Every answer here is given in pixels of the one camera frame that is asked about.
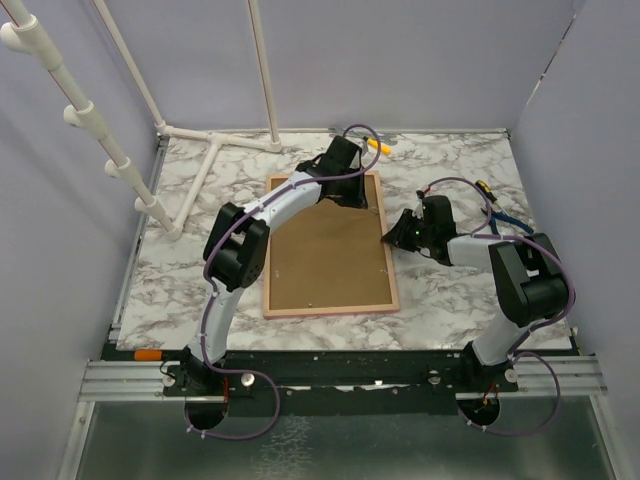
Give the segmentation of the pink picture frame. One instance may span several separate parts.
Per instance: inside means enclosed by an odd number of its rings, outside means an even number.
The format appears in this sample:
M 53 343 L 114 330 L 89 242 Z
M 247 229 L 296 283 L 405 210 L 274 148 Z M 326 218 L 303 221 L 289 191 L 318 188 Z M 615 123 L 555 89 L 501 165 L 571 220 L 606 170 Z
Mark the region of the pink picture frame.
M 365 174 L 369 207 L 330 200 L 296 214 L 270 238 L 266 318 L 397 312 L 400 309 L 379 173 Z

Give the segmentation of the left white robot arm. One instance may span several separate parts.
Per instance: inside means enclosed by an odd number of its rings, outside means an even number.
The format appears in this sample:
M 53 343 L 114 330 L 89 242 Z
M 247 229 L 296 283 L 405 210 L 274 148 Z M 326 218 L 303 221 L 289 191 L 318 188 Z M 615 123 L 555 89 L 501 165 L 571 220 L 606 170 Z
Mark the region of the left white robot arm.
M 220 385 L 214 364 L 227 351 L 227 338 L 245 290 L 262 273 L 271 235 L 299 212 L 328 199 L 340 207 L 366 209 L 363 150 L 336 136 L 328 149 L 297 165 L 278 187 L 242 207 L 227 203 L 218 212 L 203 257 L 204 279 L 211 286 L 199 331 L 191 342 L 198 359 L 186 382 L 206 395 Z

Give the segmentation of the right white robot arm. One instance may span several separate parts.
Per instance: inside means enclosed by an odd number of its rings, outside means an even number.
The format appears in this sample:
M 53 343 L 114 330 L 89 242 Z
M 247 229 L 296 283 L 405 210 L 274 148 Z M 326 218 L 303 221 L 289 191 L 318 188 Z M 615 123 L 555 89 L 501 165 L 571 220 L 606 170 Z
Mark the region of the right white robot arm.
M 560 319 L 575 301 L 575 289 L 546 234 L 461 234 L 450 201 L 442 195 L 424 197 L 417 209 L 405 209 L 381 241 L 407 252 L 427 252 L 444 266 L 492 274 L 498 313 L 471 342 L 474 358 L 459 367 L 461 383 L 472 391 L 491 384 L 494 366 L 505 363 L 531 332 Z

